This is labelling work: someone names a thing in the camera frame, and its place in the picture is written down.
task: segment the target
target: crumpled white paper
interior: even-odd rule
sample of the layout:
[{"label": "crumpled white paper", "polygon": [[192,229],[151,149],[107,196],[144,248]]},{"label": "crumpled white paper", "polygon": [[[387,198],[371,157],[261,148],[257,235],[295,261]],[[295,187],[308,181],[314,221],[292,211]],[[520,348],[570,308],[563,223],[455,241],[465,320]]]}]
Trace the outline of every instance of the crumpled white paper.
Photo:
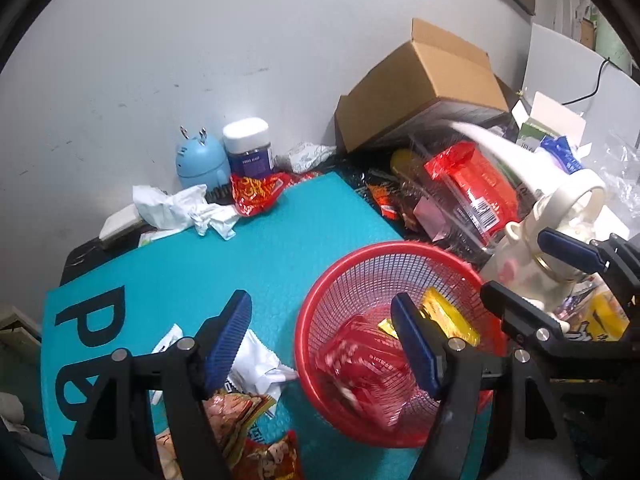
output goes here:
[{"label": "crumpled white paper", "polygon": [[162,230],[175,233],[195,225],[200,236],[214,228],[225,240],[236,236],[233,231],[240,215],[232,205],[207,204],[207,186],[199,184],[175,195],[165,195],[157,187],[134,186],[133,203],[145,221]]},{"label": "crumpled white paper", "polygon": [[[282,364],[253,330],[247,330],[228,378],[243,393],[266,394],[278,402],[284,383],[297,379],[298,372]],[[271,416],[275,413],[276,404],[269,408]]]},{"label": "crumpled white paper", "polygon": [[[175,323],[167,332],[164,337],[158,342],[158,344],[154,347],[152,354],[158,354],[159,352],[164,352],[169,346],[174,344],[178,339],[182,339],[184,334],[182,333],[182,329],[177,326]],[[151,403],[155,406],[162,399],[162,390],[152,390],[151,391]]]},{"label": "crumpled white paper", "polygon": [[335,146],[300,142],[284,155],[276,155],[276,166],[291,173],[306,173],[335,153]]}]

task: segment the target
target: teal mat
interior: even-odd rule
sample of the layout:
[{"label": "teal mat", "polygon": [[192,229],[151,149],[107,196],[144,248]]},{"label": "teal mat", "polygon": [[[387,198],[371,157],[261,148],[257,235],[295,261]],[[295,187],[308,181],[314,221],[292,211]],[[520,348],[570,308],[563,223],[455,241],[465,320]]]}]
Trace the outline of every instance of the teal mat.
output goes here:
[{"label": "teal mat", "polygon": [[[398,239],[335,174],[286,190],[271,212],[241,221],[236,232],[235,238],[225,242],[216,233],[201,238],[188,229],[124,254],[49,293],[43,326],[42,397],[58,467],[65,452],[62,435],[73,430],[55,398],[61,367],[121,347],[133,355],[149,353],[173,323],[185,335],[193,335],[205,319],[219,314],[236,288],[246,290],[254,302],[251,328],[285,364],[293,366],[296,317],[315,280],[357,248]],[[126,319],[110,343],[85,347],[73,320],[54,327],[56,314],[64,308],[122,285]],[[92,314],[89,327],[96,330],[107,325],[107,314]],[[67,386],[69,401],[84,399],[73,391],[74,386]],[[480,420],[481,430],[485,418]],[[285,390],[276,417],[262,417],[259,427],[269,442],[289,429],[296,431],[308,480],[405,479],[418,455],[418,450],[372,448],[342,436],[315,412],[297,383]]]}]

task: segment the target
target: silver bolt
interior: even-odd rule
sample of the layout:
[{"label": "silver bolt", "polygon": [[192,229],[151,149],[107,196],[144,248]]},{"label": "silver bolt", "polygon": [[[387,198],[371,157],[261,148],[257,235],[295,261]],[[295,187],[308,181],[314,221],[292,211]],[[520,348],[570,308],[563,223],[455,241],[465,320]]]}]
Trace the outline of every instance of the silver bolt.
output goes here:
[{"label": "silver bolt", "polygon": [[456,352],[464,350],[466,346],[465,341],[463,339],[460,339],[459,337],[452,337],[451,339],[449,339],[449,342],[447,344],[449,345],[449,348],[455,350]]},{"label": "silver bolt", "polygon": [[175,345],[180,350],[191,350],[196,345],[196,341],[193,337],[183,337],[182,339],[178,339]]},{"label": "silver bolt", "polygon": [[514,353],[513,353],[514,357],[520,361],[521,363],[526,363],[529,361],[529,359],[531,359],[531,355],[529,355],[529,352],[527,352],[526,350],[523,350],[521,348],[518,348]]},{"label": "silver bolt", "polygon": [[549,339],[549,330],[546,328],[537,329],[536,337],[538,338],[538,341],[547,341]]},{"label": "silver bolt", "polygon": [[127,358],[129,352],[127,352],[124,348],[118,348],[111,353],[111,359],[119,363],[120,361],[124,361]]}]

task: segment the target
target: white wall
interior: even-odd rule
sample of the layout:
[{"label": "white wall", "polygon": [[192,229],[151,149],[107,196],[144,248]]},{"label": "white wall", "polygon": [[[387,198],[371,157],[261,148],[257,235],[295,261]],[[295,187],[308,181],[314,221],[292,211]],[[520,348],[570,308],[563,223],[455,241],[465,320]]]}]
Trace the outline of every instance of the white wall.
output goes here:
[{"label": "white wall", "polygon": [[519,88],[530,19],[511,0],[53,0],[0,75],[0,300],[36,319],[66,254],[130,203],[176,190],[178,126],[263,117],[276,152],[327,129],[418,16]]}]

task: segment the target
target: blue round toy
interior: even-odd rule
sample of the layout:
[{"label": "blue round toy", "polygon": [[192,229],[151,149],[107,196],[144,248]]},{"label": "blue round toy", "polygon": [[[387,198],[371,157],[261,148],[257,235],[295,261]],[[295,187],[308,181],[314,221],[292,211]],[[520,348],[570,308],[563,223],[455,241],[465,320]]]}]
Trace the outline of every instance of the blue round toy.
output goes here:
[{"label": "blue round toy", "polygon": [[203,128],[198,137],[190,138],[182,126],[180,131],[187,139],[175,154],[175,171],[183,188],[206,184],[207,191],[228,184],[231,168],[225,149],[216,139],[208,139]]}]

